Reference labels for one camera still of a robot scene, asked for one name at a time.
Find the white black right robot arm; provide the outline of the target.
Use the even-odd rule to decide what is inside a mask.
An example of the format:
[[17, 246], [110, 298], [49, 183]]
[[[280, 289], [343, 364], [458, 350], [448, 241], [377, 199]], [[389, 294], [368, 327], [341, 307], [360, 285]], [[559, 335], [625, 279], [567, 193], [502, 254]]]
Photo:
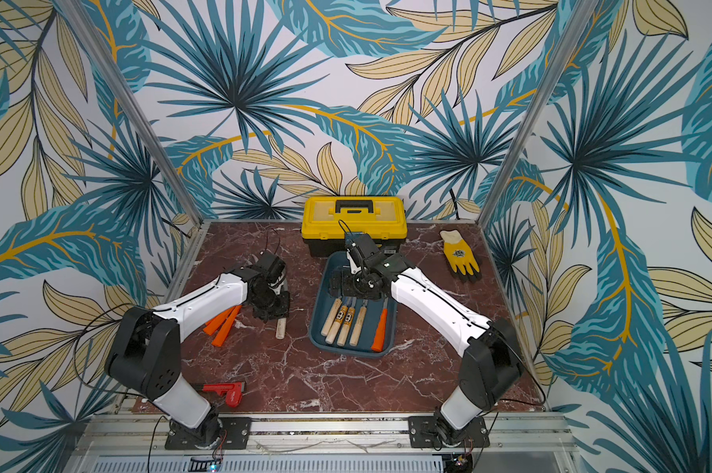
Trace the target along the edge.
[[414, 447], [457, 447], [482, 429], [472, 424], [495, 407], [525, 374], [526, 364], [512, 323], [493, 321], [455, 300], [399, 253], [387, 253], [364, 233], [345, 234], [350, 274], [341, 278], [346, 296], [388, 298], [408, 307], [445, 337], [458, 353], [458, 386], [423, 427]]

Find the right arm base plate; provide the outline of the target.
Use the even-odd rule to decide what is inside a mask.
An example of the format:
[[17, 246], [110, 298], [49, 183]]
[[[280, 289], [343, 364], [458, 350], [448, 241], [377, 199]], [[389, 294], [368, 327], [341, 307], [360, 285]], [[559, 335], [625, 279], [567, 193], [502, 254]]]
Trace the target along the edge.
[[407, 419], [410, 445], [413, 449], [460, 449], [490, 446], [489, 430], [481, 416], [462, 429], [453, 428], [439, 416], [410, 416]]

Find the teal plastic tray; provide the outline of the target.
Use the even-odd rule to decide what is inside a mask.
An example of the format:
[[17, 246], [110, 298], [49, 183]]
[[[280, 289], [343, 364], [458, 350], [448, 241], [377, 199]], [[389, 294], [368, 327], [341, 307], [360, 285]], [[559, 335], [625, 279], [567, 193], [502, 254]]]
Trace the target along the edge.
[[[345, 251], [332, 254], [322, 272], [322, 281], [316, 297], [309, 324], [311, 342], [324, 352], [343, 356], [362, 358], [381, 358], [388, 354], [395, 342], [397, 327], [397, 302], [392, 299], [367, 301], [356, 296], [348, 296], [343, 287], [346, 276], [350, 276], [350, 267]], [[354, 304], [354, 315], [348, 327], [344, 323], [332, 343], [326, 341], [327, 334], [322, 334], [328, 316], [337, 299], [340, 306], [335, 310], [334, 319], [341, 308], [348, 303], [348, 309]]]

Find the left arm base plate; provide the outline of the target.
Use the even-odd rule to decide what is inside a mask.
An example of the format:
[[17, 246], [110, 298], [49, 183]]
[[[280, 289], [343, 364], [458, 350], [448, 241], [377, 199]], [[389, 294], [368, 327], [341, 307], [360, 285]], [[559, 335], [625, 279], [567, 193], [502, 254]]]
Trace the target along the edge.
[[167, 451], [241, 451], [247, 447], [251, 433], [250, 417], [209, 417], [199, 427], [189, 429], [171, 420], [165, 443]]

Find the wooden handle sickle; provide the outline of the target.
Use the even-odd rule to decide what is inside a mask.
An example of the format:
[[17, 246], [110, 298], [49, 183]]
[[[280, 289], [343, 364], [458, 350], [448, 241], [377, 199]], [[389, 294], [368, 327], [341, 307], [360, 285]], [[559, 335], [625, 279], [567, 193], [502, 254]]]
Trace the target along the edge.
[[350, 334], [350, 339], [349, 339], [349, 345], [351, 347], [356, 347], [359, 343], [359, 339], [362, 333], [363, 325], [366, 319], [366, 313], [368, 311], [368, 300], [364, 300], [363, 303], [360, 305], [360, 309], [358, 311], [358, 315], [356, 317], [356, 321], [353, 327], [353, 330]]
[[328, 312], [328, 316], [326, 317], [326, 320], [324, 321], [324, 324], [322, 325], [321, 329], [321, 335], [326, 336], [330, 332], [330, 327], [332, 327], [332, 323], [334, 323], [334, 320], [338, 314], [338, 311], [342, 307], [342, 298], [336, 298], [334, 300], [334, 303], [332, 304], [332, 307], [330, 308], [330, 311]]
[[282, 340], [286, 335], [287, 317], [289, 315], [290, 307], [290, 293], [286, 278], [282, 279], [282, 282], [277, 288], [277, 296], [279, 308], [277, 309], [275, 338], [277, 340]]
[[339, 307], [337, 311], [334, 313], [332, 317], [330, 317], [328, 320], [330, 321], [330, 325], [328, 326], [328, 329], [324, 331], [324, 336], [326, 337], [326, 344], [332, 345], [334, 343], [334, 339], [336, 335], [338, 335], [338, 332], [340, 331], [340, 327], [342, 326], [342, 323], [345, 319], [345, 316], [348, 313], [349, 309], [349, 299], [346, 298], [344, 301], [342, 300], [337, 300], [339, 303]]
[[352, 325], [353, 317], [356, 312], [356, 303], [357, 299], [353, 298], [350, 306], [348, 307], [348, 310], [346, 311], [340, 330], [338, 331], [336, 345], [339, 347], [343, 347], [345, 345], [346, 339], [350, 331], [350, 327]]

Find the yellow white work glove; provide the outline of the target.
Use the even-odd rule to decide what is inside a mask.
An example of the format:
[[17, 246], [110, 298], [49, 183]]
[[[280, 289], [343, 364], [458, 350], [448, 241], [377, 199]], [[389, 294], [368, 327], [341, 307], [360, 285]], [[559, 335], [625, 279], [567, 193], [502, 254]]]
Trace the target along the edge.
[[459, 231], [441, 231], [440, 237], [444, 244], [444, 254], [450, 265], [452, 274], [466, 282], [474, 282], [481, 276], [480, 267], [473, 255], [472, 248], [464, 240]]

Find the red black clamp tool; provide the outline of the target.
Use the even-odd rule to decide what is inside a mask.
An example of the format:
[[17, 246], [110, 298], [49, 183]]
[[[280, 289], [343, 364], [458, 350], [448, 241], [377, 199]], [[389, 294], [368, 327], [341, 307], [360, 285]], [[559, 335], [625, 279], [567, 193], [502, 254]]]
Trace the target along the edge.
[[245, 382], [222, 382], [222, 384], [192, 384], [192, 387], [201, 394], [220, 396], [224, 399], [226, 406], [237, 408], [242, 402], [246, 384]]

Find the yellow black toolbox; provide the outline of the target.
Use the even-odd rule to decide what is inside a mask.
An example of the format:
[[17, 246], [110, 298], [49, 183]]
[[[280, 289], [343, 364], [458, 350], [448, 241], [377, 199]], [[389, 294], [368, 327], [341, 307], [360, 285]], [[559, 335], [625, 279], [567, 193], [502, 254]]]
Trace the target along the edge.
[[368, 234], [378, 246], [399, 248], [408, 228], [403, 201], [392, 196], [315, 196], [307, 200], [302, 239], [313, 257], [344, 250], [351, 234]]

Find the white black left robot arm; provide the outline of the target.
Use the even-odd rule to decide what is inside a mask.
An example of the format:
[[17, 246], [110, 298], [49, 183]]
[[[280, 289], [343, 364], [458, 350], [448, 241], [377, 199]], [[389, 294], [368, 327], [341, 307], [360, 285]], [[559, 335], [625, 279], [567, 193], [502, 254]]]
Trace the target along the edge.
[[222, 273], [204, 286], [154, 309], [133, 307], [119, 322], [105, 373], [156, 405], [181, 427], [218, 429], [212, 406], [182, 375], [183, 342], [222, 311], [250, 305], [263, 321], [287, 317], [286, 265], [263, 251], [256, 262]]

